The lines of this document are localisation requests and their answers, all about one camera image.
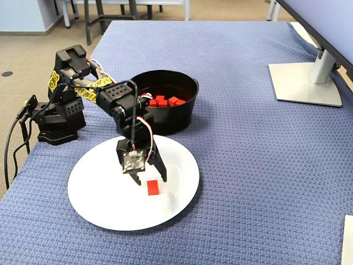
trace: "monitor stand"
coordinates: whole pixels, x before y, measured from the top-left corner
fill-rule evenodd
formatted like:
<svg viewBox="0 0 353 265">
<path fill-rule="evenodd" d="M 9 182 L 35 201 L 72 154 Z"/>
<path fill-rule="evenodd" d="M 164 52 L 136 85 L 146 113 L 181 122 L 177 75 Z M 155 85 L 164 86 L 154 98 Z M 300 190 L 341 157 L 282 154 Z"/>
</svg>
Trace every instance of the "monitor stand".
<svg viewBox="0 0 353 265">
<path fill-rule="evenodd" d="M 327 50 L 315 62 L 270 64 L 277 100 L 342 107 L 330 73 L 335 58 Z"/>
</svg>

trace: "monitor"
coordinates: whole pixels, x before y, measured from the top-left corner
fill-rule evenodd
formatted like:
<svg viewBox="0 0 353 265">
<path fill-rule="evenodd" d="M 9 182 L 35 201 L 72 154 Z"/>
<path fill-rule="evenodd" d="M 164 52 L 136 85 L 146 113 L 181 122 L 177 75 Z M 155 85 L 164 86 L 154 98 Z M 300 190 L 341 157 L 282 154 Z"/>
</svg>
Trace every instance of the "monitor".
<svg viewBox="0 0 353 265">
<path fill-rule="evenodd" d="M 341 107 L 329 75 L 336 61 L 353 72 L 353 1 L 277 2 L 324 48 L 315 62 L 269 65 L 277 99 Z"/>
</svg>

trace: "white wire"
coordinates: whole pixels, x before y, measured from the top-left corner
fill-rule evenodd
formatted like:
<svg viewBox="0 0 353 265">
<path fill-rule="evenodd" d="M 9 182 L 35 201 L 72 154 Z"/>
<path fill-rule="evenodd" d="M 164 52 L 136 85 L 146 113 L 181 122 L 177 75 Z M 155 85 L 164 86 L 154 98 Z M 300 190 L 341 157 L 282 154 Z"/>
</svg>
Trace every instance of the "white wire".
<svg viewBox="0 0 353 265">
<path fill-rule="evenodd" d="M 146 127 L 148 128 L 148 130 L 149 130 L 149 135 L 151 136 L 151 146 L 150 146 L 150 148 L 149 148 L 149 152 L 148 152 L 148 155 L 147 155 L 147 158 L 146 158 L 146 162 L 147 162 L 148 159 L 149 159 L 149 156 L 150 156 L 151 153 L 152 153 L 152 147 L 153 147 L 153 132 L 152 132 L 152 128 L 151 128 L 151 126 L 149 125 L 149 123 L 146 122 L 146 120 L 145 120 L 143 117 L 137 116 L 136 119 L 139 120 L 140 122 L 142 122 L 143 124 L 145 124 L 145 126 L 146 126 Z"/>
<path fill-rule="evenodd" d="M 153 96 L 150 93 L 140 95 L 141 98 L 153 99 Z"/>
<path fill-rule="evenodd" d="M 115 79 L 112 78 L 108 73 L 104 72 L 103 66 L 102 66 L 96 59 L 89 58 L 89 59 L 87 59 L 87 60 L 88 60 L 88 61 L 93 61 L 93 62 L 95 62 L 95 64 L 98 65 L 98 67 L 100 68 L 100 73 L 102 73 L 102 74 L 108 76 L 108 77 L 110 78 L 110 80 L 111 80 L 114 84 L 116 84 Z"/>
</svg>

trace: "chair leg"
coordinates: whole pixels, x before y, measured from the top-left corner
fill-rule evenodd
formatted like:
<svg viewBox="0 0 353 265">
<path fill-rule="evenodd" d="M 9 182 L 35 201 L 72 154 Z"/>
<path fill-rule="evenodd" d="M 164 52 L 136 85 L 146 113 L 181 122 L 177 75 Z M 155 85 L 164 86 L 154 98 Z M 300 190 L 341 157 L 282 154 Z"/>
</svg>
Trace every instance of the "chair leg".
<svg viewBox="0 0 353 265">
<path fill-rule="evenodd" d="M 101 4 L 101 0 L 95 0 L 96 4 L 97 4 L 97 11 L 98 11 L 98 15 L 104 15 L 103 13 L 103 5 Z M 106 30 L 106 24 L 104 20 L 101 20 L 99 22 L 100 24 L 100 31 L 101 34 L 103 35 L 105 30 Z"/>
<path fill-rule="evenodd" d="M 130 6 L 130 14 L 133 16 L 133 19 L 137 19 L 137 8 L 136 8 L 136 1 L 135 0 L 129 0 L 129 6 Z"/>
<path fill-rule="evenodd" d="M 91 44 L 90 41 L 90 30 L 89 30 L 89 5 L 88 0 L 84 0 L 84 21 L 86 27 L 86 38 L 87 38 L 87 46 Z"/>
<path fill-rule="evenodd" d="M 71 6 L 72 6 L 72 11 L 73 11 L 73 14 L 74 14 L 74 16 L 75 16 L 75 19 L 78 19 L 79 16 L 78 16 L 77 5 L 74 3 L 73 0 L 71 0 Z"/>
<path fill-rule="evenodd" d="M 63 13 L 63 16 L 64 16 L 65 27 L 67 29 L 69 29 L 69 28 L 71 28 L 71 25 L 70 25 L 70 19 L 68 17 L 66 0 L 61 0 L 61 5 L 62 5 L 62 13 Z"/>
<path fill-rule="evenodd" d="M 274 10 L 275 10 L 275 4 L 276 4 L 276 1 L 275 0 L 271 0 L 269 14 L 267 16 L 267 21 L 271 21 L 272 20 L 272 15 L 273 15 Z"/>
<path fill-rule="evenodd" d="M 153 15 L 152 15 L 152 6 L 148 5 L 147 6 L 147 19 L 152 19 Z"/>
<path fill-rule="evenodd" d="M 184 0 L 185 21 L 190 20 L 190 0 Z"/>
<path fill-rule="evenodd" d="M 56 0 L 54 0 L 54 7 L 55 7 L 56 15 L 59 15 L 59 10 L 57 9 Z"/>
<path fill-rule="evenodd" d="M 121 14 L 125 15 L 125 6 L 123 4 L 120 5 L 120 9 L 121 9 Z"/>
<path fill-rule="evenodd" d="M 276 4 L 276 10 L 275 10 L 275 15 L 274 15 L 274 21 L 278 21 L 278 18 L 280 17 L 280 12 L 281 12 L 281 5 Z"/>
</svg>

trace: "table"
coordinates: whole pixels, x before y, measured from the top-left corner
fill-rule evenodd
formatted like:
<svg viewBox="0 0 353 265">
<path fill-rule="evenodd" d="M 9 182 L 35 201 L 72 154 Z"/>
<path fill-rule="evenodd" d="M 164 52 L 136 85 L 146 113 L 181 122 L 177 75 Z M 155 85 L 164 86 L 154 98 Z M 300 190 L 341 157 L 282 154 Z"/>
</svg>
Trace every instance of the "table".
<svg viewBox="0 0 353 265">
<path fill-rule="evenodd" d="M 115 79 L 170 69 L 200 83 L 190 126 L 170 136 L 198 162 L 195 198 L 136 232 L 81 218 L 69 174 L 116 136 L 85 100 L 79 139 L 36 144 L 1 202 L 0 264 L 340 264 L 353 213 L 353 95 L 333 72 L 342 108 L 278 102 L 268 68 L 316 54 L 286 22 L 112 22 L 92 57 Z"/>
</svg>

